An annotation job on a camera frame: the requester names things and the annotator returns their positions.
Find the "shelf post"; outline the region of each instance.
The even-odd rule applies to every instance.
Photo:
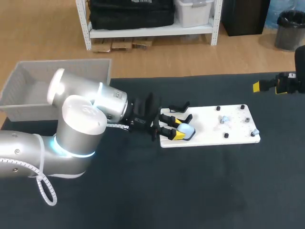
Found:
[[[84,40],[87,50],[91,50],[91,40],[88,30],[87,18],[86,18],[86,0],[76,0],[76,6],[78,11],[78,16],[81,22],[81,29],[84,35]]]
[[[221,18],[221,9],[223,7],[223,0],[215,0],[215,12],[214,12],[214,20],[213,20],[213,29],[212,29],[212,40],[211,45],[217,45],[218,39],[218,31],[220,25]]]

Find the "metal shelf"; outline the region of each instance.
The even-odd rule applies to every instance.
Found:
[[[76,0],[81,28],[84,35],[87,50],[91,50],[91,38],[112,38],[112,37],[145,37],[145,36],[170,36],[187,34],[212,34],[211,45],[217,44],[218,30],[220,24],[221,8],[223,0],[215,0],[214,17],[210,18],[207,25],[184,28],[178,21],[173,25],[157,28],[142,28],[134,30],[94,30],[91,23],[86,21],[86,1]]]
[[[176,21],[173,25],[157,28],[143,28],[134,30],[90,30],[90,38],[108,38],[108,37],[148,37],[148,36],[169,36],[185,34],[204,34],[212,33],[211,24],[184,28]]]

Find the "black table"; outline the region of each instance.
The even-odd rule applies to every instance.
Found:
[[[151,88],[164,107],[247,104],[261,142],[162,149],[147,135],[108,129],[92,165],[77,179],[51,178],[49,207],[30,178],[0,180],[3,229],[303,229],[305,95],[252,92],[275,73],[113,79],[130,97]],[[41,135],[56,122],[6,121],[3,129]]]

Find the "white plate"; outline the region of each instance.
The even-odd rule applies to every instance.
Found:
[[[216,106],[190,107],[184,114],[171,113],[167,108],[162,109],[161,114],[175,116],[179,119],[186,119],[189,114],[192,114],[193,119],[189,125],[196,129],[196,133],[190,141],[171,141],[160,136],[161,147],[249,144],[258,143],[261,140],[259,135],[251,136],[256,126],[247,105],[244,105],[244,109],[241,109],[241,105],[227,105],[220,106],[220,108],[220,111],[217,111]],[[229,121],[221,124],[220,120],[223,116],[227,116]],[[160,122],[160,126],[171,128],[162,122]],[[225,133],[229,134],[228,138],[224,137]]]

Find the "yellow object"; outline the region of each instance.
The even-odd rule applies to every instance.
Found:
[[[183,140],[185,137],[185,134],[176,130],[176,136],[173,138],[173,140]]]
[[[253,84],[253,92],[254,92],[254,93],[255,93],[255,92],[260,92],[260,90],[259,90],[259,82]]]
[[[176,118],[175,123],[181,124],[182,122],[180,122],[179,119]]]
[[[287,92],[277,93],[276,88],[275,88],[275,94],[287,94]]]

